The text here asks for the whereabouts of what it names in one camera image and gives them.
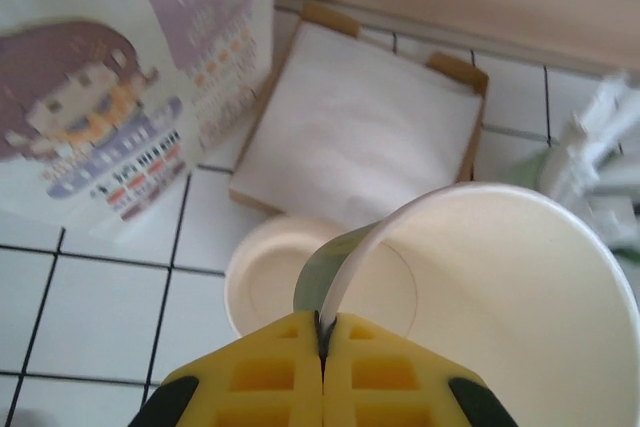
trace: white paper cup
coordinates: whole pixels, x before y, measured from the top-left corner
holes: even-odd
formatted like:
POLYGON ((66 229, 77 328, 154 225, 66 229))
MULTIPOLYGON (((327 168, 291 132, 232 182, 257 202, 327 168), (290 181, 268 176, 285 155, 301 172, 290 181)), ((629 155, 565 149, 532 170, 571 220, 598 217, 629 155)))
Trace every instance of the white paper cup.
POLYGON ((520 427, 638 425, 631 289, 597 236, 540 194, 467 184, 426 195, 319 252, 296 306, 342 292, 341 311, 477 372, 520 427))

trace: floor tile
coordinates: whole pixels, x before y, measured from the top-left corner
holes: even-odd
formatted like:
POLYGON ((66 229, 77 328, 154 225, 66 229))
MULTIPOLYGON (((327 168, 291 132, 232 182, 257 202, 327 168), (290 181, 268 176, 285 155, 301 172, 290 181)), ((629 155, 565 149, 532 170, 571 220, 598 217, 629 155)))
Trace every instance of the floor tile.
POLYGON ((202 165, 233 170, 255 120, 255 113, 251 113, 242 119, 242 121, 229 132, 224 141, 212 150, 202 165))
POLYGON ((11 427, 115 427, 140 409, 142 387, 27 378, 11 427))
POLYGON ((505 169, 546 147, 546 142, 483 131, 473 165, 474 179, 483 182, 498 180, 498 175, 505 169))
POLYGON ((25 219, 12 212, 0 210, 0 244, 27 249, 55 250, 60 227, 25 219))
POLYGON ((490 78, 485 123, 546 136, 544 68, 477 52, 476 65, 490 78))
POLYGON ((0 250, 0 370, 20 371, 52 255, 0 250))
POLYGON ((158 342, 154 382, 236 340, 224 306, 224 279, 174 271, 158 342))
POLYGON ((175 265, 223 272, 238 243, 267 219, 233 202, 228 183, 227 174, 193 173, 175 265))
POLYGON ((277 62, 287 48, 298 25, 298 14, 276 10, 273 16, 273 60, 277 62))
POLYGON ((398 55, 408 57, 420 64, 426 64, 436 52, 452 55, 467 62, 471 62, 471 50, 451 47, 445 44, 417 40, 410 37, 398 36, 398 55))
POLYGON ((62 251, 169 265, 185 183, 185 179, 175 182, 166 195, 136 220, 135 228, 117 242, 67 231, 62 251))
POLYGON ((0 375, 0 425, 7 421, 7 413, 13 401, 13 393, 18 384, 18 377, 0 375))
POLYGON ((393 50, 393 34, 391 32, 363 27, 360 30, 359 38, 372 45, 377 45, 382 49, 393 50))
POLYGON ((555 69, 548 69, 547 75, 551 137, 559 139, 571 114, 587 107, 600 79, 555 69))
POLYGON ((144 381, 166 277, 59 258, 28 371, 144 381))

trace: white paper bag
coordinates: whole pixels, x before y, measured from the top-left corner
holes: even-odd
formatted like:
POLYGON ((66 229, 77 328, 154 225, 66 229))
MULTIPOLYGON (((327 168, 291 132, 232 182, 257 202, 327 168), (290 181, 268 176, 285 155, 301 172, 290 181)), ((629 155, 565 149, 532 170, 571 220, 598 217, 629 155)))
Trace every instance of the white paper bag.
POLYGON ((0 208, 111 236, 252 104, 273 0, 0 0, 0 208))

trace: cartoon character print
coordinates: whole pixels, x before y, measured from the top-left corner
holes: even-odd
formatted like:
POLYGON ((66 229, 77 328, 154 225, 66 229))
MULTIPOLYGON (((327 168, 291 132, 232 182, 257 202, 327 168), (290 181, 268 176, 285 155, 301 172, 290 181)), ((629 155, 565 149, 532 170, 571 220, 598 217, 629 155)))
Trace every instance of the cartoon character print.
POLYGON ((133 45, 92 21, 41 25, 0 38, 0 160, 53 160, 56 148, 97 146, 140 110, 158 78, 133 45))

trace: cardboard tray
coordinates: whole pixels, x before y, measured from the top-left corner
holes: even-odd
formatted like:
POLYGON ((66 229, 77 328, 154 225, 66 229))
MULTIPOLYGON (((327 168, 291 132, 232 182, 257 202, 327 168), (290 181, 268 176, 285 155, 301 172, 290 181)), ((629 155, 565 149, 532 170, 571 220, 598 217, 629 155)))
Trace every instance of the cardboard tray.
MULTIPOLYGON (((247 153, 251 142, 253 141, 253 137, 258 130, 258 127, 260 126, 262 117, 264 116, 267 106, 269 105, 269 101, 271 100, 271 95, 273 94, 275 87, 278 84, 278 80, 280 79, 280 75, 282 74, 282 71, 287 64, 289 54, 291 53, 294 40, 297 36, 298 29, 300 28, 300 24, 302 22, 313 22, 314 24, 321 25, 322 27, 326 27, 328 29, 354 38, 358 38, 360 34, 360 22, 347 15, 317 4, 306 4, 303 7, 302 11, 300 12, 300 20, 298 21, 298 25, 296 26, 294 34, 291 36, 291 39, 287 47, 285 48, 285 51, 282 54, 281 58, 278 59, 274 64, 271 75, 265 82, 264 87, 262 88, 256 99, 256 110, 258 115, 253 127, 251 128, 251 131, 249 132, 249 135, 247 136, 247 140, 245 141, 242 150, 240 151, 240 155, 236 162, 236 169, 242 163, 244 156, 247 153)), ((450 79, 456 80, 462 84, 471 86, 476 94, 482 96, 482 104, 480 105, 480 111, 478 112, 476 124, 473 133, 469 138, 469 144, 467 145, 467 150, 462 160, 462 164, 460 165, 458 176, 456 178, 456 182, 468 182, 472 180, 473 162, 475 160, 476 153, 478 151, 478 144, 480 142, 482 120, 484 118, 486 107, 486 95, 489 87, 489 76, 482 70, 474 67, 468 62, 442 53, 433 54, 426 63, 425 67, 440 72, 450 79)), ((279 209, 264 204, 233 189, 229 189, 229 195, 236 202, 244 204, 248 207, 253 207, 269 214, 281 213, 279 209)))

